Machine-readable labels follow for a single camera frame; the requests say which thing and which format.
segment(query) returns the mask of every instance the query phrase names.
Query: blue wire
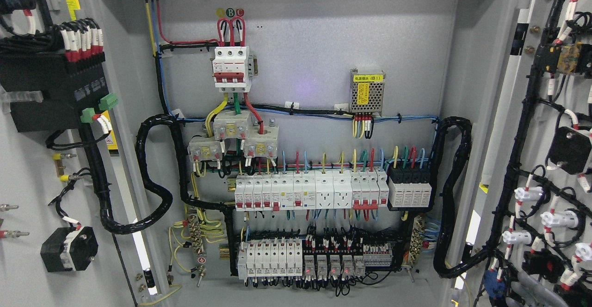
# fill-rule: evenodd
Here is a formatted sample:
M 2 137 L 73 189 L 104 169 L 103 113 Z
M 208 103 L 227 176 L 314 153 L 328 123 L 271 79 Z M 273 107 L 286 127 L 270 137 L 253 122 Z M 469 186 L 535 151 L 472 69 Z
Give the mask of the blue wire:
M 150 5 L 151 5 L 150 9 L 151 9 L 151 13 L 152 13 L 152 31 L 154 33 L 154 43 L 156 44 L 156 52 L 160 56 L 162 52 L 160 50 L 160 41 L 159 41 L 158 35 L 157 35 L 157 33 L 159 33 L 159 32 L 156 27 L 156 19 L 157 19 L 156 18 L 156 9 L 154 8 L 154 2 L 152 2 L 152 4 L 150 4 Z M 173 112 L 171 111 L 171 105 L 169 104 L 169 97 L 167 96 L 167 83 L 165 82 L 165 79 L 166 79 L 165 78 L 165 68 L 162 65 L 161 58 L 158 59 L 158 66 L 159 66 L 160 74 L 161 74 L 161 78 L 162 78 L 162 92 L 163 92 L 163 96 L 165 99 L 166 110 L 168 111 L 169 115 L 175 116 L 173 114 Z M 205 118 L 204 119 L 179 119 L 179 118 L 177 118 L 177 119 L 183 120 L 183 121 L 191 121 L 191 122 L 205 121 Z
M 286 174 L 286 153 L 282 150 L 282 159 L 284 160 L 284 174 Z
M 304 172 L 308 173 L 308 159 L 306 158 L 306 151 L 304 151 Z
M 380 148 L 380 168 L 384 170 L 384 150 Z
M 419 164 L 419 169 L 423 168 L 423 161 L 426 159 L 426 149 L 425 147 L 421 148 L 421 162 Z

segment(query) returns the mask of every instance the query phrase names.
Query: white sleeve on wire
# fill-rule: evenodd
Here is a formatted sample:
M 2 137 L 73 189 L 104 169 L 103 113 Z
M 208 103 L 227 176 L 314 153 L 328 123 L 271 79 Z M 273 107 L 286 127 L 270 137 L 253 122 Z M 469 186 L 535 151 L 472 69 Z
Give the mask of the white sleeve on wire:
M 27 31 L 27 33 L 29 34 L 35 34 L 35 31 L 37 29 L 37 25 L 36 25 L 36 21 L 35 21 L 35 16 L 27 16 L 27 21 L 29 23 L 29 29 Z
M 103 29 L 97 29 L 99 46 L 103 46 Z
M 62 35 L 62 39 L 64 40 L 64 48 L 66 50 L 70 50 L 70 40 L 68 39 L 68 33 L 66 30 L 60 30 L 60 34 Z
M 80 222 L 79 222 L 79 221 L 77 221 L 76 219 L 74 219 L 74 218 L 70 218 L 70 217 L 68 217 L 68 216 L 63 216 L 63 217 L 62 217 L 62 219 L 63 219 L 64 221 L 66 221 L 66 222 L 68 222 L 68 223 L 72 223 L 72 224 L 78 224 L 78 223 L 80 223 Z
M 555 94 L 556 84 L 557 80 L 555 78 L 549 79 L 549 82 L 547 83 L 547 96 L 553 96 Z
M 70 50 L 78 51 L 78 46 L 76 46 L 76 35 L 74 31 L 66 31 L 68 34 L 68 40 L 70 41 Z

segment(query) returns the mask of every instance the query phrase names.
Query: green wire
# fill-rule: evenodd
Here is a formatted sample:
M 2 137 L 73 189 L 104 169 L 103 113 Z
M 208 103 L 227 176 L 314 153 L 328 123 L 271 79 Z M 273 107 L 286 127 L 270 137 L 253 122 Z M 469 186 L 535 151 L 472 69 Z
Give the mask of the green wire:
M 238 115 L 241 113 L 241 105 L 239 104 L 239 94 L 233 93 L 234 97 L 234 112 Z
M 364 150 L 360 155 L 360 161 L 364 163 L 364 167 L 362 168 L 362 172 L 366 172 L 366 164 L 368 161 L 368 151 Z
M 405 147 L 405 149 L 403 150 L 403 157 L 401 158 L 403 160 L 403 168 L 405 168 L 405 166 L 407 166 L 407 158 L 409 157 L 409 147 Z

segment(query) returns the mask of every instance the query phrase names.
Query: yellow wire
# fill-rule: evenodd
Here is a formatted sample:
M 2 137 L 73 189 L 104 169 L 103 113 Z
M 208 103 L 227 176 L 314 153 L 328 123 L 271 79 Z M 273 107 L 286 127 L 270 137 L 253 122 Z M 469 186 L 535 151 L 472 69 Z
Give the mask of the yellow wire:
M 138 306 L 154 306 L 157 303 L 160 303 L 161 301 L 165 300 L 166 298 L 169 298 L 169 296 L 172 296 L 173 294 L 175 294 L 183 286 L 181 284 L 172 284 L 172 285 L 169 285 L 169 287 L 170 288 L 176 288 L 176 289 L 170 291 L 169 293 L 163 295 L 162 297 L 160 297 L 159 299 L 157 299 L 155 301 L 138 303 Z
M 327 160 L 327 154 L 323 153 L 323 174 L 325 174 L 325 160 Z
M 343 161 L 345 160 L 345 158 L 343 158 L 343 151 L 341 151 L 341 174 L 343 174 Z
M 150 43 L 152 44 L 152 56 L 156 56 L 156 43 L 154 43 L 154 31 L 152 30 L 152 16 L 150 15 L 150 5 L 146 3 L 146 16 L 148 16 L 148 29 L 150 29 Z
M 357 154 L 356 154 L 356 149 L 353 149 L 353 172 L 357 172 L 358 171 L 358 162 L 357 162 Z
M 393 168 L 397 168 L 397 158 L 399 157 L 399 147 L 397 145 L 395 145 L 395 153 L 393 153 L 393 159 L 395 159 L 395 161 L 393 162 Z
M 452 268 L 452 265 L 450 265 L 450 263 L 448 263 L 448 261 L 444 261 L 444 264 L 449 267 Z M 458 276 L 458 278 L 462 279 L 463 282 L 465 282 L 465 287 L 467 288 L 467 294 L 469 296 L 469 303 L 471 303 L 472 301 L 474 301 L 473 299 L 473 293 L 471 292 L 471 288 L 469 287 L 469 284 L 467 283 L 467 280 L 463 277 L 463 276 Z

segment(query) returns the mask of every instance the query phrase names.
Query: yellow label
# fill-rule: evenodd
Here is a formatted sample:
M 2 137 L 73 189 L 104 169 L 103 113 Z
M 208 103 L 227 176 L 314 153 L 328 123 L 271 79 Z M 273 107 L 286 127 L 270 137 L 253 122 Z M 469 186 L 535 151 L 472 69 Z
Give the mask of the yellow label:
M 379 82 L 383 81 L 383 75 L 354 75 L 353 82 L 361 82 L 361 81 L 368 81 L 368 82 Z
M 265 154 L 265 143 L 257 143 L 255 146 L 255 152 L 257 154 Z
M 66 0 L 66 4 L 68 5 L 68 11 L 70 11 L 70 18 L 76 20 L 76 12 L 74 11 L 80 10 L 80 3 L 78 0 Z
M 109 116 L 108 111 L 104 111 L 103 115 L 111 121 L 111 116 Z M 107 149 L 109 150 L 117 150 L 117 140 L 115 139 L 115 134 L 111 132 L 111 134 L 105 139 L 107 143 Z
M 370 83 L 359 82 L 358 83 L 358 105 L 368 104 L 369 97 L 370 97 Z

